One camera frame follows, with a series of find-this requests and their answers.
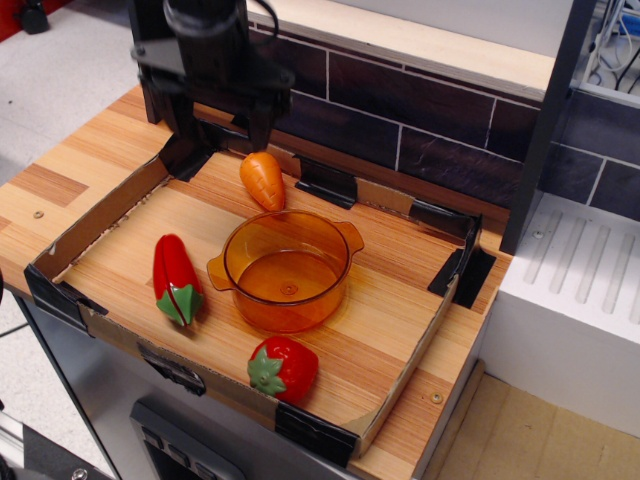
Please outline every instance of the carrot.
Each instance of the carrot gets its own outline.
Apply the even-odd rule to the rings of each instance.
[[[264,209],[284,208],[284,181],[280,165],[267,152],[250,153],[240,165],[240,179],[253,199]]]

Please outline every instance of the orange glass pot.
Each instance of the orange glass pot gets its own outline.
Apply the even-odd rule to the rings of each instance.
[[[227,239],[207,270],[217,290],[256,328],[295,333],[318,325],[342,302],[353,255],[364,248],[348,222],[289,210],[258,215]]]

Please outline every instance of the pot handle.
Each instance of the pot handle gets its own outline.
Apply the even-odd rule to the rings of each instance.
[[[235,288],[224,268],[224,254],[209,260],[207,273],[209,273],[209,279],[216,290],[232,290]]]
[[[364,240],[358,229],[350,222],[334,222],[335,227],[340,230],[342,236],[347,240],[349,251],[353,255],[364,248]]]

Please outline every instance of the brick wall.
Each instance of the brick wall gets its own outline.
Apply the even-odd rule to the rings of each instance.
[[[640,108],[576,92],[540,187],[640,221]]]
[[[509,207],[539,103],[286,32],[261,52],[296,72],[276,129]]]

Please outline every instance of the strawberry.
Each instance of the strawberry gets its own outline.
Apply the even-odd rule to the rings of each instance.
[[[153,288],[160,310],[182,327],[191,324],[204,294],[184,243],[177,235],[163,235],[156,244]]]
[[[318,372],[318,356],[287,337],[271,337],[256,347],[248,362],[252,387],[279,400],[299,402]]]

